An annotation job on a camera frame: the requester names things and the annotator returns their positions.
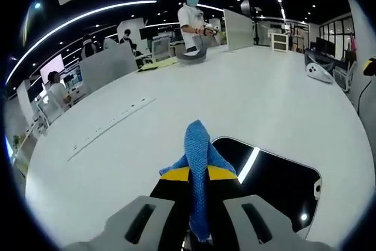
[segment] seated person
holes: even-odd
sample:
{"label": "seated person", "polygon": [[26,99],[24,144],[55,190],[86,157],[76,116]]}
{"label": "seated person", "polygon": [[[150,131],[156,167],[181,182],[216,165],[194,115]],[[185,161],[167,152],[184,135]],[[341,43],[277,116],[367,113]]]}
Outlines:
{"label": "seated person", "polygon": [[97,53],[97,47],[93,43],[92,37],[90,35],[84,35],[82,38],[82,51],[81,58],[84,60]]}
{"label": "seated person", "polygon": [[50,72],[48,74],[48,81],[51,83],[48,91],[52,93],[53,97],[64,111],[68,110],[72,98],[69,96],[63,84],[60,83],[60,74],[56,71]]}

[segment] white tabletop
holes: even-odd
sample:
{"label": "white tabletop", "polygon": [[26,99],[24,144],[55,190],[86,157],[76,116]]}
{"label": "white tabletop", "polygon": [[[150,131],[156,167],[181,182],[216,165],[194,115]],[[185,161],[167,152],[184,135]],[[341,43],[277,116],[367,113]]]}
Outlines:
{"label": "white tabletop", "polygon": [[[156,100],[68,162],[78,136],[142,97]],[[90,240],[108,217],[149,195],[158,170],[182,156],[185,129],[196,119],[212,140],[231,136],[320,173],[308,240],[338,246],[367,207],[371,148],[342,90],[308,78],[302,54],[249,47],[130,73],[75,105],[38,140],[26,180],[31,210],[60,246]]]}

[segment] white shirt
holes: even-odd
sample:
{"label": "white shirt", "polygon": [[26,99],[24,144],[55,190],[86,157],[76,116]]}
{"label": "white shirt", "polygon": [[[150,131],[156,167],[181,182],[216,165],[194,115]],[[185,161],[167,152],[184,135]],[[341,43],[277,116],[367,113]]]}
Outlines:
{"label": "white shirt", "polygon": [[[180,27],[189,25],[191,28],[200,29],[205,25],[204,13],[200,9],[188,6],[185,3],[177,12],[177,17],[179,19]],[[182,36],[186,44],[186,49],[195,46],[193,37],[197,36],[196,34],[182,31]]]}
{"label": "white shirt", "polygon": [[61,83],[54,83],[49,88],[49,91],[52,92],[53,97],[60,105],[60,107],[64,111],[68,110],[68,105],[64,102],[64,98],[66,98],[69,94],[65,87]]}

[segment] office worker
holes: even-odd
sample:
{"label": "office worker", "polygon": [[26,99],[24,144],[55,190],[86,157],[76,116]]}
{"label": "office worker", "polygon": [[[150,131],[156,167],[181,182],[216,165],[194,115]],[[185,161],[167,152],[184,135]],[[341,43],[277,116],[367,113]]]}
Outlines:
{"label": "office worker", "polygon": [[85,59],[97,53],[96,45],[93,43],[90,35],[84,35],[82,38],[81,58]]}
{"label": "office worker", "polygon": [[63,84],[60,83],[60,74],[56,71],[50,72],[48,74],[48,81],[51,84],[48,91],[52,93],[60,107],[66,111],[69,108],[69,103],[71,102],[72,98],[68,94],[68,91],[65,89]]}
{"label": "office worker", "polygon": [[134,51],[134,50],[136,50],[137,45],[132,42],[132,40],[129,38],[129,36],[130,36],[130,29],[126,29],[124,31],[123,38],[120,40],[120,43],[124,43],[124,42],[128,41],[130,48],[132,49],[132,51]]}
{"label": "office worker", "polygon": [[182,36],[186,44],[187,52],[196,51],[193,38],[198,35],[213,35],[211,29],[206,29],[204,13],[196,8],[199,0],[184,0],[183,6],[177,12]]}

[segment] blue cloth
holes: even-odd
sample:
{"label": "blue cloth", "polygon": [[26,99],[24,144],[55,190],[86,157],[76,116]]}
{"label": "blue cloth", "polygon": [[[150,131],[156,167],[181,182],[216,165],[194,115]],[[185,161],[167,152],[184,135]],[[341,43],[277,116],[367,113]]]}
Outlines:
{"label": "blue cloth", "polygon": [[209,225],[206,217],[205,173],[208,165],[227,169],[236,174],[230,163],[223,159],[210,143],[209,134],[203,124],[197,120],[191,123],[184,138],[183,157],[171,167],[159,171],[161,175],[172,169],[189,166],[192,176],[192,211],[189,226],[200,242],[209,237]]}

